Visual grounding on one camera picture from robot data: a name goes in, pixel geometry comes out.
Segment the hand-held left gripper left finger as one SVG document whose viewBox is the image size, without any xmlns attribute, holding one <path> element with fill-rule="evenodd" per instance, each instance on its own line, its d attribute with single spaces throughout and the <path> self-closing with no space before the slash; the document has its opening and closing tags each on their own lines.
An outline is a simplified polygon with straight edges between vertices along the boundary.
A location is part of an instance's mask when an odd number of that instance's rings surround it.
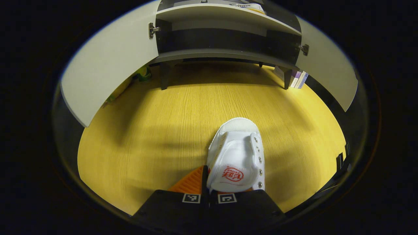
<svg viewBox="0 0 418 235">
<path fill-rule="evenodd" d="M 156 190 L 132 216 L 139 226 L 158 234 L 206 234 L 208 167 L 203 165 L 169 190 Z"/>
</svg>

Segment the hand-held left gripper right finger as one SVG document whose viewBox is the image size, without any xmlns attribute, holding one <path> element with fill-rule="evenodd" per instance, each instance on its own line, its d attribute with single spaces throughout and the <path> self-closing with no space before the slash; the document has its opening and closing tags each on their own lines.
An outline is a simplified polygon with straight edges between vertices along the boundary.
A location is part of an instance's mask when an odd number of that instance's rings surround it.
<svg viewBox="0 0 418 235">
<path fill-rule="evenodd" d="M 285 219 L 264 190 L 210 194 L 211 234 L 260 234 Z"/>
</svg>

